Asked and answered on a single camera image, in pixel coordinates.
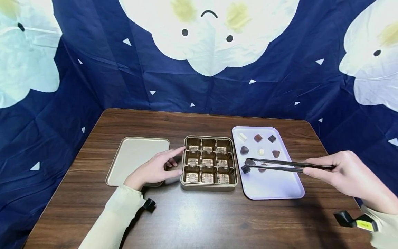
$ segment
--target black tongs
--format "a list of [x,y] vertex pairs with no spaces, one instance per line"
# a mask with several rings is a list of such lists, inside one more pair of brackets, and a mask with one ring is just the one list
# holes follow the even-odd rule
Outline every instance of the black tongs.
[[302,163],[302,162],[289,162],[289,161],[279,161],[279,160],[267,160],[267,159],[257,159],[257,158],[246,158],[246,160],[251,160],[254,162],[261,162],[261,163],[271,163],[271,164],[278,164],[278,165],[285,165],[286,167],[277,167],[277,166],[269,166],[269,165],[253,165],[253,164],[244,164],[241,167],[244,174],[250,172],[250,168],[257,168],[257,169],[273,169],[279,171],[289,171],[289,172],[297,172],[302,173],[303,168],[316,168],[316,169],[323,169],[332,171],[336,166],[334,165],[317,165],[312,163]]

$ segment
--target wood grain surface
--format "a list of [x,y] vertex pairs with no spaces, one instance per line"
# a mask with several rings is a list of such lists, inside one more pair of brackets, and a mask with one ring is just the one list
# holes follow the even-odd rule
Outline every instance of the wood grain surface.
[[[240,125],[276,128],[292,160],[326,155],[305,121],[108,109],[24,248],[80,245],[115,190],[105,178],[123,138],[167,138],[175,149],[187,135],[232,137],[232,128]],[[300,178],[306,194],[297,200],[249,200],[240,176],[233,192],[184,191],[179,181],[144,190],[157,207],[153,213],[137,213],[121,248],[371,248],[367,232],[340,227],[333,217],[340,210],[359,216],[353,198],[319,180]]]

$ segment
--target white sleeve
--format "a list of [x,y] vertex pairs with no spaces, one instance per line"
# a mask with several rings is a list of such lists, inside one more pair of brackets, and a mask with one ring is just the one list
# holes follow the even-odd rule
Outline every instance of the white sleeve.
[[377,249],[397,249],[398,215],[376,212],[365,205],[361,209],[377,223],[378,231],[371,233],[371,245]]
[[141,192],[125,185],[118,187],[79,249],[118,249],[126,228],[144,203]]

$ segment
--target white chocolate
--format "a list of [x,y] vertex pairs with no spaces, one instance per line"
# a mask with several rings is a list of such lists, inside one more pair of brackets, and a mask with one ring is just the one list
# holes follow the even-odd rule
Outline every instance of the white chocolate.
[[240,133],[240,134],[239,134],[239,138],[240,138],[240,140],[242,140],[243,142],[246,142],[246,140],[247,140],[247,137],[246,137],[245,134],[243,134],[243,133]]
[[258,155],[260,155],[260,156],[264,156],[265,151],[264,151],[263,149],[259,149],[257,153],[258,153]]

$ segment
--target fabric backdrop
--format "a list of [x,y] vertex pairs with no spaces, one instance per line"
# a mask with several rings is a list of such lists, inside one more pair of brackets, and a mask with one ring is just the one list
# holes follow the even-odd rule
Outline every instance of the fabric backdrop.
[[396,0],[2,0],[0,248],[101,112],[302,119],[398,194]]

